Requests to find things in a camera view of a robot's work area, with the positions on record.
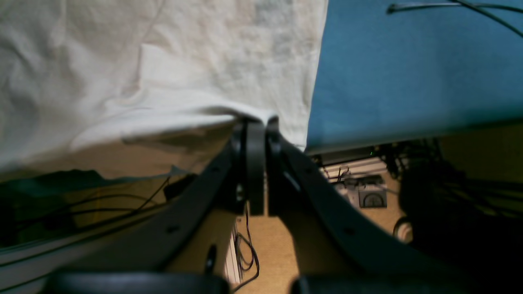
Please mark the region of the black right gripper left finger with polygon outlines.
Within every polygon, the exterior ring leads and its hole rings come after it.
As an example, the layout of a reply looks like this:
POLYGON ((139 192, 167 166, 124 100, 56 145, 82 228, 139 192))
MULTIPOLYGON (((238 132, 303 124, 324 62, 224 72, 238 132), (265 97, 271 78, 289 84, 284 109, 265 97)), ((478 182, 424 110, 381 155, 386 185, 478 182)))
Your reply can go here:
POLYGON ((138 229, 55 271, 45 294, 229 294, 228 242, 246 204, 264 212, 265 126, 238 124, 194 182, 138 229))

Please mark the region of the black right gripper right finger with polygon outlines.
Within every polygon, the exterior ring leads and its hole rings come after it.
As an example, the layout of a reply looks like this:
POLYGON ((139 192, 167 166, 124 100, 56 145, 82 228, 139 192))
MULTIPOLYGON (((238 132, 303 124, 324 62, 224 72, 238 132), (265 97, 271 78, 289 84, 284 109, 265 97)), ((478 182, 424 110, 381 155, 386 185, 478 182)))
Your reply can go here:
POLYGON ((268 210, 293 237, 299 277, 292 294, 480 294, 460 270, 396 240, 358 212, 316 164, 266 129, 268 210))

